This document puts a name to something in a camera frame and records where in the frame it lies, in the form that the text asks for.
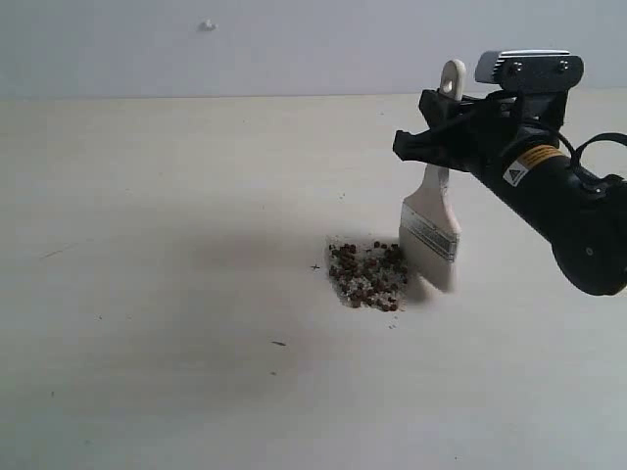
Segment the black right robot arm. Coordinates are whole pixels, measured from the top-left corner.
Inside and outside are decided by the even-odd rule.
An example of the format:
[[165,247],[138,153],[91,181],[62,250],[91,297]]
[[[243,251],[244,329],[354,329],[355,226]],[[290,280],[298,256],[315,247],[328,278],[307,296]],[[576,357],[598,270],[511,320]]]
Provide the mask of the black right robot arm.
[[551,246],[580,291],[613,296],[626,286],[626,181],[582,164],[583,146],[560,133],[567,95],[496,91],[455,99],[422,91],[428,125],[397,131],[393,151],[426,165],[402,205],[400,242],[407,260],[442,291],[455,282],[460,226],[448,198],[453,170],[473,175]]

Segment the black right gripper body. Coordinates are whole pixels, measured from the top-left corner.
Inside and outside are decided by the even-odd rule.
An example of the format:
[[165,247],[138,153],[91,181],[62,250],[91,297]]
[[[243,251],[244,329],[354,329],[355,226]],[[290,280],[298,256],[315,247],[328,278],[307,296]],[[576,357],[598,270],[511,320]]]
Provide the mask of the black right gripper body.
[[558,138],[541,127],[524,124],[537,116],[525,109],[517,97],[486,97],[464,103],[465,134],[472,140],[468,169],[479,181],[491,181],[503,167],[505,154],[521,147],[549,144],[558,147]]

